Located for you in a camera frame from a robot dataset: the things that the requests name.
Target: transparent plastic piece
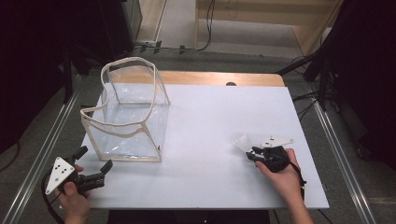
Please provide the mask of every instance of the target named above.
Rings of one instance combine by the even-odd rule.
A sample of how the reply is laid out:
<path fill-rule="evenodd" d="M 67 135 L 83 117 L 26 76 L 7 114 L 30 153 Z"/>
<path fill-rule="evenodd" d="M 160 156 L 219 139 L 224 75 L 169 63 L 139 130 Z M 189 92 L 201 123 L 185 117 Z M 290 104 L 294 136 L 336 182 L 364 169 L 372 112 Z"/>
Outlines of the transparent plastic piece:
<path fill-rule="evenodd" d="M 101 104 L 80 111 L 99 159 L 161 161 L 170 100 L 155 65 L 122 59 L 107 64 L 101 79 Z"/>

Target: white mounting plate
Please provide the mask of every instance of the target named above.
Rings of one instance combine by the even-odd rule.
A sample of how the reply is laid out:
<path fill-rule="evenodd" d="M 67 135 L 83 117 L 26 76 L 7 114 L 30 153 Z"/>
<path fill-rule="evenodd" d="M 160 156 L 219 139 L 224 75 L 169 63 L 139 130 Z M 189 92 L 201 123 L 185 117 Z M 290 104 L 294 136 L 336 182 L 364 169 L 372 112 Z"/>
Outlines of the white mounting plate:
<path fill-rule="evenodd" d="M 293 142 L 294 140 L 290 138 L 270 136 L 267 140 L 265 140 L 262 143 L 262 147 L 280 147 Z"/>
<path fill-rule="evenodd" d="M 52 172 L 47 185 L 46 194 L 51 194 L 67 177 L 69 177 L 75 168 L 61 157 L 57 157 L 52 167 Z"/>

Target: floor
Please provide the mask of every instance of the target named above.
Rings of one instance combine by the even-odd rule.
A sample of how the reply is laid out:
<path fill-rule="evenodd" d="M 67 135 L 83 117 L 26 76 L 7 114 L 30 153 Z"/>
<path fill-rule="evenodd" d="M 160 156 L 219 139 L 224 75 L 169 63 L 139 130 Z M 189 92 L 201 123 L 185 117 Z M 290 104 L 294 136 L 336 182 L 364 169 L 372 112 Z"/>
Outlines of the floor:
<path fill-rule="evenodd" d="M 193 0 L 167 1 L 157 38 L 162 41 L 162 47 L 179 48 L 184 45 L 193 48 L 193 11 Z M 207 34 L 200 33 L 198 40 L 199 46 L 204 46 Z M 161 50 L 153 54 L 152 50 L 147 50 L 136 56 L 148 59 L 159 69 L 270 73 L 276 71 L 278 65 L 287 65 L 301 57 L 302 53 L 289 26 L 213 21 L 212 42 L 205 52 L 180 56 L 177 51 Z M 317 87 L 315 82 L 307 84 L 303 81 L 299 75 L 303 71 L 302 67 L 284 76 L 292 96 Z M 79 147 L 84 135 L 78 118 L 79 105 L 94 104 L 96 98 L 92 99 L 92 96 L 99 95 L 101 91 L 99 73 L 100 67 L 94 68 L 89 77 L 76 76 L 77 96 L 72 104 L 62 105 L 63 92 L 60 91 L 23 135 L 21 154 L 0 173 L 0 219 L 8 217 L 7 220 L 10 220 L 9 216 L 15 214 L 14 220 L 19 220 L 19 223 L 53 223 L 43 206 L 39 182 L 29 176 L 37 175 L 36 179 L 39 179 L 56 156 L 68 156 L 71 148 Z M 309 100 L 298 102 L 296 111 L 302 111 L 308 105 Z M 327 108 L 328 111 L 323 113 L 315 105 L 302 119 L 302 127 L 330 204 L 330 209 L 322 212 L 332 223 L 394 223 L 396 171 L 381 161 L 360 159 L 342 117 L 330 105 Z M 60 122 L 58 114 L 67 120 Z M 1 165 L 13 157 L 16 148 L 0 155 Z M 40 160 L 44 165 L 35 167 L 36 161 Z M 31 182 L 33 188 L 21 189 L 25 182 Z M 19 199 L 22 204 L 12 204 L 16 202 L 14 199 Z M 281 223 L 289 223 L 287 211 L 277 210 L 277 214 Z M 319 211 L 313 210 L 311 215 L 317 223 L 328 222 Z M 90 223 L 105 223 L 106 216 L 106 211 L 92 211 Z M 270 216 L 271 223 L 276 223 L 274 214 L 270 213 Z"/>

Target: person's left hand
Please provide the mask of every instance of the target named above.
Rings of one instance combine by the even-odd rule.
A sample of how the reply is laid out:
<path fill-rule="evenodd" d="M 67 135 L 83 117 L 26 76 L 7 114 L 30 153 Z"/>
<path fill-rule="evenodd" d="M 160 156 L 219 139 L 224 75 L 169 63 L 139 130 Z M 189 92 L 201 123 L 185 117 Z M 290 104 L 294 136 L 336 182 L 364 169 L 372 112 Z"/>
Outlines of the person's left hand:
<path fill-rule="evenodd" d="M 76 170 L 81 172 L 83 168 L 76 165 Z M 57 189 L 54 192 L 56 195 L 60 194 L 58 199 L 66 214 L 64 223 L 86 223 L 90 215 L 90 204 L 86 199 L 89 192 L 85 192 L 85 197 L 78 194 L 73 182 L 64 184 L 64 194 Z"/>

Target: transparent plastic bag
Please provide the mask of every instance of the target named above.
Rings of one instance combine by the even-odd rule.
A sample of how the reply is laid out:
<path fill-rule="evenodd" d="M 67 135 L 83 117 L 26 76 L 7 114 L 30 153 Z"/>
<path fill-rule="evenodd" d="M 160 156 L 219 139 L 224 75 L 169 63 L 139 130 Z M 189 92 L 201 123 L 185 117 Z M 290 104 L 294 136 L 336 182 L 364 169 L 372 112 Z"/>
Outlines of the transparent plastic bag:
<path fill-rule="evenodd" d="M 80 111 L 99 159 L 161 161 L 170 100 L 155 65 L 122 59 L 105 65 L 101 79 L 101 104 Z"/>

